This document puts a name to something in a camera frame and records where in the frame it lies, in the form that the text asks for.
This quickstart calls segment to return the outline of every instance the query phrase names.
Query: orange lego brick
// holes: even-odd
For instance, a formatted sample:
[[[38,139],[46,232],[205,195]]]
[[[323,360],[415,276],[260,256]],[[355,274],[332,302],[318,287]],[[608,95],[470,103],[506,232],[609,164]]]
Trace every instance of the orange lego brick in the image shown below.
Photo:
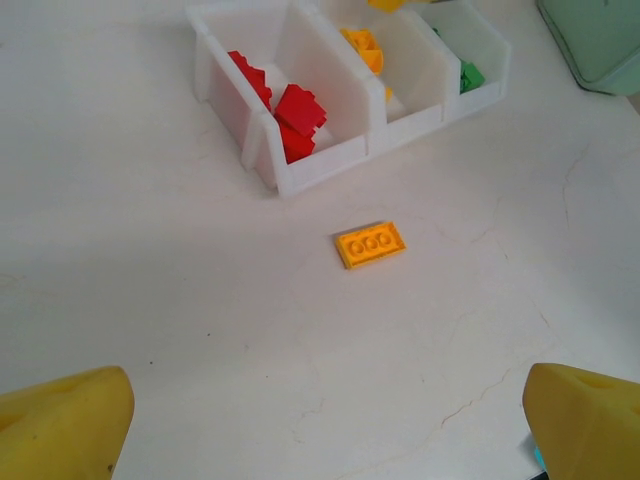
[[[336,238],[336,247],[348,270],[407,249],[393,222],[342,235]]]
[[[360,57],[376,75],[382,73],[384,54],[376,38],[369,30],[340,30],[344,38],[360,54]]]
[[[404,5],[406,1],[407,0],[368,0],[368,3],[372,7],[379,8],[387,13],[392,13]]]

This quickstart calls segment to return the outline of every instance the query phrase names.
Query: mint green container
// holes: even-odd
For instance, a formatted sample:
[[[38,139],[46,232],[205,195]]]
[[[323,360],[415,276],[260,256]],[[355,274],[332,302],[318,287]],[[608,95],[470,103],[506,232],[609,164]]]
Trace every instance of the mint green container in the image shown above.
[[[536,1],[583,88],[640,92],[640,0]]]

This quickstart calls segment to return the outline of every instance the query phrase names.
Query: plastic organizer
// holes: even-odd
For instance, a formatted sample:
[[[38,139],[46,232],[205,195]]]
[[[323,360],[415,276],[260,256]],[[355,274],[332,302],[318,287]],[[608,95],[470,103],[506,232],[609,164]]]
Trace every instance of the plastic organizer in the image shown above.
[[[240,161],[288,197],[485,108],[506,94],[511,49],[468,3],[412,4],[393,14],[367,0],[229,1],[187,8],[197,34],[195,93],[242,150]],[[376,76],[340,33],[369,29],[384,53]],[[314,153],[287,164],[276,120],[228,52],[265,70],[277,105],[289,83],[327,112]],[[460,93],[461,61],[486,78]],[[386,98],[390,87],[393,97]]]

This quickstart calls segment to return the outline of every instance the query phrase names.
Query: lego brick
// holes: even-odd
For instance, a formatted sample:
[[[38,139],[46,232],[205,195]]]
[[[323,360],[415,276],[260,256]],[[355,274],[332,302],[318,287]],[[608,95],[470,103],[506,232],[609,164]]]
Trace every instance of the lego brick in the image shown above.
[[[264,103],[265,107],[267,107],[267,109],[271,111],[271,97],[273,96],[273,92],[269,87],[266,86],[266,74],[264,70],[254,68],[249,65],[246,57],[244,57],[240,52],[236,50],[229,52],[229,56],[240,69],[245,78],[249,81],[253,89],[260,97],[260,100],[262,100],[262,103]]]
[[[336,239],[345,267],[352,270],[407,249],[392,222],[348,233]]]
[[[473,63],[465,62],[464,60],[461,60],[461,63],[460,93],[467,93],[484,85],[486,80]]]
[[[274,116],[278,123],[288,126],[303,137],[312,136],[316,127],[322,127],[327,121],[327,112],[318,105],[315,98],[313,93],[298,85],[289,84]]]
[[[405,4],[407,0],[367,0],[370,6],[379,8],[380,10],[393,13]]]
[[[310,136],[304,137],[282,123],[278,125],[280,126],[282,146],[284,147],[287,164],[291,165],[313,153],[316,144]]]
[[[384,54],[376,38],[367,30],[340,30],[344,38],[358,52],[371,71],[380,75],[384,67]]]

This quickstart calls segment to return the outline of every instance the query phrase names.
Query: red lego brick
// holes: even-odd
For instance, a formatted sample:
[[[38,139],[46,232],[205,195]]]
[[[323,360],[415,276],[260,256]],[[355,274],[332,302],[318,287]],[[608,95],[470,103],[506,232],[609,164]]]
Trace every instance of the red lego brick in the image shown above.
[[[312,136],[315,129],[327,121],[327,112],[316,103],[313,93],[289,85],[276,107],[274,116],[279,123],[285,124],[303,137]]]
[[[313,153],[313,149],[316,144],[311,136],[305,137],[300,135],[295,130],[280,122],[278,125],[280,126],[282,146],[284,147],[284,155],[287,159],[287,164],[291,165],[293,162],[302,160]]]
[[[245,78],[249,81],[253,89],[256,91],[262,103],[271,111],[271,97],[273,96],[273,92],[269,87],[266,86],[266,74],[264,70],[260,70],[258,68],[254,68],[249,65],[246,57],[244,57],[240,52],[233,51],[229,52],[229,56],[240,69]]]

